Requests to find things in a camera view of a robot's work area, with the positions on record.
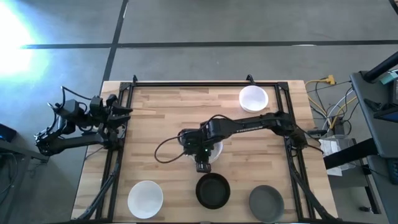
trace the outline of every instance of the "gray floor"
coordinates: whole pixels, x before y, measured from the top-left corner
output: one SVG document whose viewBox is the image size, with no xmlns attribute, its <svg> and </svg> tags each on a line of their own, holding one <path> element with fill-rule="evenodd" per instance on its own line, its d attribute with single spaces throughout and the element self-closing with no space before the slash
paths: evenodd
<svg viewBox="0 0 398 224">
<path fill-rule="evenodd" d="M 109 49 L 9 46 L 110 43 L 121 2 L 0 0 L 0 25 L 6 29 L 0 35 L 0 123 L 19 132 L 17 144 L 36 151 L 32 136 L 51 122 L 46 103 L 61 100 L 60 85 L 86 96 L 99 93 Z M 119 42 L 398 39 L 396 16 L 387 0 L 131 0 Z M 343 82 L 350 73 L 372 68 L 397 49 L 396 45 L 118 49 L 110 80 L 131 80 L 133 75 L 140 80 L 242 80 L 250 73 L 258 80 L 313 80 L 333 74 Z M 349 84 L 328 88 L 320 96 L 330 105 L 348 88 Z M 370 137 L 359 108 L 351 122 L 352 138 Z M 11 223 L 68 220 L 84 153 L 84 148 L 69 149 L 53 156 L 33 177 L 27 175 Z M 384 215 L 358 211 L 369 205 L 363 189 L 333 189 L 333 196 L 341 218 L 387 223 Z"/>
</svg>

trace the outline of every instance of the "wooden tabletop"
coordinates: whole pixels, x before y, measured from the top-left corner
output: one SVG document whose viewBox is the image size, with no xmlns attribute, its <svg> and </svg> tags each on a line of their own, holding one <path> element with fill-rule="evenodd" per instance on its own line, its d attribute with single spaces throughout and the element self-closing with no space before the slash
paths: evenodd
<svg viewBox="0 0 398 224">
<path fill-rule="evenodd" d="M 297 124 L 303 129 L 314 128 L 304 82 L 287 82 Z M 110 94 L 117 95 L 119 84 L 104 82 L 101 97 L 106 99 Z M 269 103 L 260 113 L 276 112 L 274 88 L 263 89 L 269 95 Z M 258 185 L 271 185 L 283 196 L 285 211 L 281 222 L 297 221 L 284 141 L 270 130 L 239 133 L 223 141 L 223 152 L 211 166 L 212 172 L 228 180 L 231 196 L 227 204 L 217 210 L 209 210 L 199 204 L 195 187 L 203 174 L 196 172 L 195 163 L 189 157 L 183 156 L 170 164 L 160 164 L 154 159 L 154 150 L 160 142 L 176 136 L 183 128 L 199 128 L 199 123 L 214 114 L 232 119 L 259 115 L 241 109 L 238 100 L 240 90 L 241 87 L 217 86 L 134 88 L 133 112 L 126 133 L 114 222 L 258 222 L 248 205 L 249 194 Z M 318 146 L 315 141 L 309 143 Z M 90 146 L 87 153 L 99 147 Z M 167 160 L 181 151 L 177 141 L 170 141 L 158 153 L 160 159 Z M 303 155 L 311 190 L 328 212 L 337 217 L 322 154 L 307 148 L 303 150 Z M 72 218 L 81 215 L 98 193 L 105 159 L 106 150 L 103 149 L 85 161 Z M 158 183 L 164 195 L 160 212 L 147 220 L 134 217 L 127 207 L 129 191 L 142 180 Z M 302 191 L 300 197 L 305 210 Z M 104 216 L 108 211 L 108 200 L 109 194 Z"/>
</svg>

